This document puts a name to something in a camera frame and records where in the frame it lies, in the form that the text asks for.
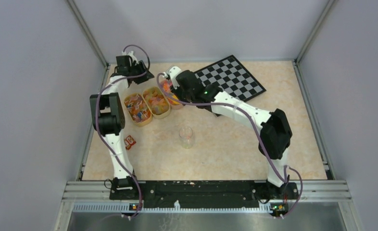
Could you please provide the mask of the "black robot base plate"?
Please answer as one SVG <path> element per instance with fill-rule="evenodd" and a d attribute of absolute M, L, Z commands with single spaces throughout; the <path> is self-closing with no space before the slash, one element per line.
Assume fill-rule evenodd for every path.
<path fill-rule="evenodd" d="M 142 200 L 144 208 L 257 208 L 274 200 L 288 202 L 299 196 L 295 182 L 280 187 L 261 180 L 149 180 L 136 185 L 113 179 L 111 200 Z"/>

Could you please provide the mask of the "clear glass jar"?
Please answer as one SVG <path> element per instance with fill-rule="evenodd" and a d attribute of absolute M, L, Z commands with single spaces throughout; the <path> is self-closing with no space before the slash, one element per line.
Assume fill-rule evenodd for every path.
<path fill-rule="evenodd" d="M 185 149 L 190 149 L 194 144 L 194 132 L 189 126 L 181 127 L 179 130 L 179 138 L 181 146 Z"/>

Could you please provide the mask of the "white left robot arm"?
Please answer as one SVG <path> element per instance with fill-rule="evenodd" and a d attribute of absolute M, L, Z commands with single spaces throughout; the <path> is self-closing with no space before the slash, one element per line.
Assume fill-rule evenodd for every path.
<path fill-rule="evenodd" d="M 91 95 L 89 103 L 93 127 L 108 148 L 113 163 L 111 192 L 121 192 L 126 198 L 133 199 L 139 194 L 140 187 L 125 147 L 123 131 L 126 118 L 120 95 L 128 89 L 132 80 L 148 80 L 149 70 L 131 53 L 117 56 L 116 64 L 108 84 L 98 94 Z"/>

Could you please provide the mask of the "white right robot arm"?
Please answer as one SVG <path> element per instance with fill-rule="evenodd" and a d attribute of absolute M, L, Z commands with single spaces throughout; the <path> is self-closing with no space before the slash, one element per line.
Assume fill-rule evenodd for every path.
<path fill-rule="evenodd" d="M 276 109 L 271 112 L 251 106 L 216 85 L 205 86 L 194 72 L 176 66 L 166 72 L 166 78 L 172 82 L 171 91 L 179 103 L 226 116 L 250 127 L 258 139 L 259 151 L 269 164 L 268 194 L 280 198 L 286 193 L 286 165 L 292 131 L 284 111 Z"/>

